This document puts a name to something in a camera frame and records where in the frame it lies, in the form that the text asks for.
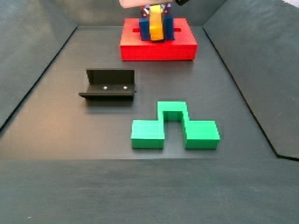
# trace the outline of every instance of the green block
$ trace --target green block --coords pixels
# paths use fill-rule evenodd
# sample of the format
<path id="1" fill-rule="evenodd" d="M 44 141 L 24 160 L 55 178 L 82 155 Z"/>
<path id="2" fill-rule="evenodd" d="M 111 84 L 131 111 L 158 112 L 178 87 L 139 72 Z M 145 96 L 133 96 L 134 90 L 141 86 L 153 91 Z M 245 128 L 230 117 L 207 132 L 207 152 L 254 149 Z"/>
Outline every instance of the green block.
<path id="1" fill-rule="evenodd" d="M 134 120 L 131 140 L 135 149 L 162 149 L 165 147 L 165 123 Z"/>
<path id="2" fill-rule="evenodd" d="M 185 148 L 213 150 L 218 148 L 221 133 L 214 121 L 194 121 L 185 124 Z"/>
<path id="3" fill-rule="evenodd" d="M 165 147 L 165 122 L 178 121 L 183 126 L 186 149 L 217 149 L 221 134 L 214 121 L 190 121 L 185 101 L 158 102 L 158 121 L 134 120 L 133 148 L 162 149 Z"/>

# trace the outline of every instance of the gray floor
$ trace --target gray floor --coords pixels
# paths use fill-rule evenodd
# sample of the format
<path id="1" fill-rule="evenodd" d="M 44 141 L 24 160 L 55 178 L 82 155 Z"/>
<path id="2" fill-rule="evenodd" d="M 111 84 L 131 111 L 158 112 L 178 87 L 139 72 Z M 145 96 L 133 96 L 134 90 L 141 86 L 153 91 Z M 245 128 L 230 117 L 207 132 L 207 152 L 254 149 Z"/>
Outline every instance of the gray floor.
<path id="1" fill-rule="evenodd" d="M 76 31 L 2 132 L 0 223 L 298 223 L 298 163 L 275 158 L 211 42 L 194 30 L 198 59 L 163 63 L 121 61 L 121 28 Z M 87 67 L 135 68 L 133 107 L 78 97 Z M 131 149 L 131 121 L 155 118 L 158 100 L 186 100 L 191 119 L 217 120 L 217 151 L 186 151 L 175 122 L 165 150 Z"/>
<path id="2" fill-rule="evenodd" d="M 274 158 L 230 73 L 201 27 L 195 61 L 123 62 L 122 27 L 80 27 L 0 136 L 0 158 Z M 134 104 L 87 103 L 87 68 L 134 68 Z M 182 125 L 170 122 L 165 150 L 133 150 L 134 119 L 157 118 L 158 101 L 187 101 L 193 120 L 215 120 L 217 150 L 186 150 Z"/>
<path id="3" fill-rule="evenodd" d="M 0 163 L 0 222 L 297 224 L 295 161 L 241 159 Z"/>

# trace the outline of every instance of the gray wall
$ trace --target gray wall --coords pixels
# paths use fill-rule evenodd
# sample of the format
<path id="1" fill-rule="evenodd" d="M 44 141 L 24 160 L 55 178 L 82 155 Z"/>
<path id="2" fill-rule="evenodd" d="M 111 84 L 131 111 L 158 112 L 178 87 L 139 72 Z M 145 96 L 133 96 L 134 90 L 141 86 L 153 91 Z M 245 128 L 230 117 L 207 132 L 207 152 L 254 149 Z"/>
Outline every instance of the gray wall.
<path id="1" fill-rule="evenodd" d="M 47 0 L 0 0 L 0 128 L 76 24 Z"/>
<path id="2" fill-rule="evenodd" d="M 139 9 L 123 9 L 119 0 L 52 0 L 79 25 L 123 25 L 125 18 L 139 17 Z M 203 25 L 227 0 L 191 0 L 183 7 L 173 4 L 173 14 Z"/>
<path id="3" fill-rule="evenodd" d="M 205 25 L 278 155 L 299 158 L 299 10 L 229 0 Z"/>

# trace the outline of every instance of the dark gray surface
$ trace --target dark gray surface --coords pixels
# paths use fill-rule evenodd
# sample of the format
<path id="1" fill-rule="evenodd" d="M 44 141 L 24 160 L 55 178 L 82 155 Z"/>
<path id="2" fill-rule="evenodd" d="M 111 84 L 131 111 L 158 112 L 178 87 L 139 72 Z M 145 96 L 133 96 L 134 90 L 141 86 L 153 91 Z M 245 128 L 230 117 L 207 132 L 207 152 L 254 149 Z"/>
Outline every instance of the dark gray surface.
<path id="1" fill-rule="evenodd" d="M 0 0 L 0 128 L 76 28 L 47 0 Z"/>
<path id="2" fill-rule="evenodd" d="M 299 10 L 229 0 L 205 25 L 277 154 L 299 158 Z"/>
<path id="3" fill-rule="evenodd" d="M 52 0 L 79 25 L 123 25 L 126 18 L 139 18 L 139 8 L 123 9 L 119 0 Z M 193 0 L 173 4 L 173 14 L 203 25 L 227 0 Z"/>
<path id="4" fill-rule="evenodd" d="M 0 162 L 0 222 L 297 224 L 287 160 Z"/>
<path id="5" fill-rule="evenodd" d="M 230 73 L 202 28 L 195 61 L 123 62 L 121 27 L 80 27 L 0 134 L 0 158 L 274 158 Z M 133 105 L 87 103 L 86 69 L 135 69 Z M 217 150 L 186 150 L 182 125 L 170 122 L 163 150 L 133 150 L 134 119 L 155 119 L 158 101 L 187 101 L 193 120 L 214 120 Z"/>

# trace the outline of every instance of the blue object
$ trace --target blue object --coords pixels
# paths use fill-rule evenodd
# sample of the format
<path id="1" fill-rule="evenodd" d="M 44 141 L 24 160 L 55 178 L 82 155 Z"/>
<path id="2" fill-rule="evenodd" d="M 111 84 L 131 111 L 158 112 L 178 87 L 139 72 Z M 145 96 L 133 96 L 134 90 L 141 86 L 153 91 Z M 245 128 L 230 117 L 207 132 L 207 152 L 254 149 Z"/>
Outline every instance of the blue object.
<path id="1" fill-rule="evenodd" d="M 149 17 L 139 18 L 139 28 L 141 28 L 142 40 L 143 41 L 151 40 Z"/>
<path id="2" fill-rule="evenodd" d="M 165 40 L 174 40 L 174 16 L 163 16 L 163 36 Z"/>

